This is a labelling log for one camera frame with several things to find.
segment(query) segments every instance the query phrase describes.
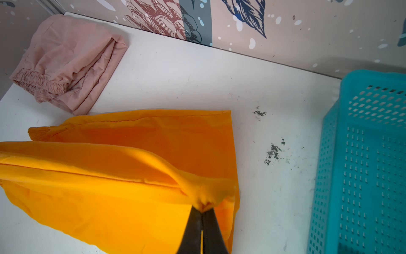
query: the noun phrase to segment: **orange cloth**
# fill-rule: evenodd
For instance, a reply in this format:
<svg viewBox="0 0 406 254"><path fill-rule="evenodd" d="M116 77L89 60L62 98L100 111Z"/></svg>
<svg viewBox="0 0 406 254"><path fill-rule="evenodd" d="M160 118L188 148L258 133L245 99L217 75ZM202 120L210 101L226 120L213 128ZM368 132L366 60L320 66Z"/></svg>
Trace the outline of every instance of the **orange cloth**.
<svg viewBox="0 0 406 254"><path fill-rule="evenodd" d="M39 223L109 253L176 253L191 205L231 253L239 208L230 111L78 116L0 143L0 184Z"/></svg>

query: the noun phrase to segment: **folded pink garment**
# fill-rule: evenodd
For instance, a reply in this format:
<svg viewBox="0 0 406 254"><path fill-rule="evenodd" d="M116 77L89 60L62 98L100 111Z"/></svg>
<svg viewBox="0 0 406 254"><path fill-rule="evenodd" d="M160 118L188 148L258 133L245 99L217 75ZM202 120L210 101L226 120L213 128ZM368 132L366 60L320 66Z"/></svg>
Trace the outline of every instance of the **folded pink garment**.
<svg viewBox="0 0 406 254"><path fill-rule="evenodd" d="M54 15L38 27L10 78L38 103L85 115L126 50L124 38L104 26Z"/></svg>

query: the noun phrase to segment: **laundry basket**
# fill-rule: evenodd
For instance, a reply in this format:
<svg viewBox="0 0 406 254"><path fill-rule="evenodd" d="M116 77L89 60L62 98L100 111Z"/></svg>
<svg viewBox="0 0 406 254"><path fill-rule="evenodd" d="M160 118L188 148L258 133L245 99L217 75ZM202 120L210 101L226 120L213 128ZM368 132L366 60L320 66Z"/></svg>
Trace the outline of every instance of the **laundry basket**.
<svg viewBox="0 0 406 254"><path fill-rule="evenodd" d="M307 254L406 253L406 75L354 71L323 120Z"/></svg>

